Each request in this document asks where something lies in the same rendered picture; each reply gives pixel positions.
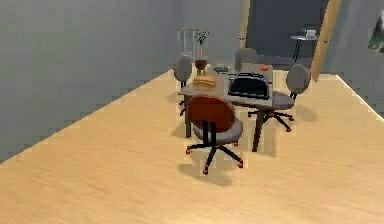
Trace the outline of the red backed office chair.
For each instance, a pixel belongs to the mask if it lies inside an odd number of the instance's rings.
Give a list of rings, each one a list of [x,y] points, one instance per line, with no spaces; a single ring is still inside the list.
[[[197,95],[189,101],[186,112],[193,132],[201,143],[187,146],[185,153],[189,155],[194,149],[210,149],[202,171],[204,175],[208,174],[218,150],[234,159],[240,169],[244,167],[243,159],[226,147],[227,144],[237,147],[243,134],[243,123],[235,116],[235,108],[230,101],[215,96]]]

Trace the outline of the tan bread loaf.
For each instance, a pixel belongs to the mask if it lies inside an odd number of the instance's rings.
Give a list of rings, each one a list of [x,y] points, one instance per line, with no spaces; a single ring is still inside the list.
[[[216,78],[213,76],[197,76],[193,80],[193,87],[198,90],[213,90],[216,88]]]

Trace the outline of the grey dining table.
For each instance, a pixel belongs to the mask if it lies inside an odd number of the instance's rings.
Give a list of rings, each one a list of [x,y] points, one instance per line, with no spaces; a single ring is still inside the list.
[[[244,72],[248,72],[247,69],[251,72],[257,72],[263,74],[266,78],[268,78],[268,91],[272,95],[273,92],[273,67],[272,65],[265,65],[268,70],[263,71],[261,69],[263,67],[263,64],[246,64],[243,65],[243,68],[246,69]],[[184,103],[185,105],[188,103],[188,101],[196,95],[204,94],[204,95],[211,95],[211,96],[218,96],[222,97],[224,99],[229,100],[232,102],[235,106],[241,106],[246,108],[256,108],[257,112],[257,118],[254,128],[254,135],[253,135],[253,145],[252,145],[252,152],[257,152],[259,140],[262,132],[263,127],[263,117],[268,111],[268,107],[272,106],[273,100],[272,96],[268,100],[262,100],[262,99],[252,99],[252,98],[242,98],[239,96],[230,96],[228,95],[228,89],[229,89],[229,74],[217,74],[216,72],[207,73],[208,77],[213,76],[216,78],[216,87],[213,90],[196,90],[193,87],[193,84],[187,84],[185,87],[183,87],[179,95],[184,96]],[[187,112],[185,111],[184,115],[185,120],[185,137],[190,138],[191,137],[191,122],[188,121]]]

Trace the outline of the grey office chair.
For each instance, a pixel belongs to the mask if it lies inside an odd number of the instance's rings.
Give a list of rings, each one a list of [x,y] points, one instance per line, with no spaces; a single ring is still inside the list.
[[[287,132],[290,132],[291,127],[283,120],[283,117],[290,121],[293,121],[294,117],[291,114],[284,113],[284,110],[291,109],[294,106],[296,97],[309,87],[309,83],[310,71],[301,64],[294,64],[286,76],[286,86],[290,94],[270,90],[269,100],[271,104],[260,107],[256,111],[248,112],[248,117],[251,117],[252,114],[257,115],[255,132],[260,134],[263,124],[271,118],[276,119],[285,127]]]
[[[259,55],[252,48],[239,48],[235,52],[235,71],[240,72],[243,63],[256,64],[259,61]]]
[[[174,70],[174,77],[180,82],[180,88],[183,89],[187,85],[188,79],[192,74],[193,58],[189,55],[181,55],[177,58]]]

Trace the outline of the brown vase with twigs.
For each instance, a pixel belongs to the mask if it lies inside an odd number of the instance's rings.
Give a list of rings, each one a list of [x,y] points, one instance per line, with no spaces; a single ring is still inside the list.
[[[204,55],[204,45],[207,39],[207,36],[210,34],[208,30],[201,31],[198,30],[195,39],[198,43],[198,56],[195,60],[195,67],[197,69],[197,75],[201,76],[205,74],[205,68],[207,65],[206,56]]]

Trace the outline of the pale glass shelf stand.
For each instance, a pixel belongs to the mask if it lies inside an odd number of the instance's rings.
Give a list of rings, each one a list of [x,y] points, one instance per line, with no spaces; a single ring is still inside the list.
[[[195,36],[199,28],[179,28],[177,30],[178,51],[180,55],[187,55],[193,60],[198,57],[198,42]]]

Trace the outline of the dark side table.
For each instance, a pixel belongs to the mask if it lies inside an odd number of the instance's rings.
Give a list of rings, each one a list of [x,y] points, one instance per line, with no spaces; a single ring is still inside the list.
[[[296,41],[296,45],[295,45],[295,49],[294,49],[294,53],[293,53],[293,56],[292,56],[292,59],[294,60],[294,62],[297,62],[298,60],[298,56],[299,56],[299,51],[300,51],[300,46],[301,46],[301,43],[303,41],[317,41],[318,40],[318,36],[313,36],[313,37],[306,37],[306,36],[290,36],[290,39],[291,40],[295,40]]]

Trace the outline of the green house plant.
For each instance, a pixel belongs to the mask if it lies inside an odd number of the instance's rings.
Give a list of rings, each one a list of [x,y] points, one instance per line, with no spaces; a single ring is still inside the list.
[[[384,10],[378,16],[368,48],[384,54]]]

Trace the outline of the wooden door frame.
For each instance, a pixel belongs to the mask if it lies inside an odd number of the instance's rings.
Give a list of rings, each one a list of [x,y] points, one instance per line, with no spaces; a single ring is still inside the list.
[[[242,19],[240,25],[240,34],[238,37],[239,47],[244,48],[247,40],[247,26],[250,11],[251,0],[243,0]],[[322,70],[322,65],[326,56],[329,42],[331,41],[334,25],[337,21],[337,16],[341,0],[328,0],[328,4],[325,10],[324,19],[322,21],[320,34],[317,38],[317,44],[315,52],[312,57],[312,63],[310,66],[311,79],[317,82]]]

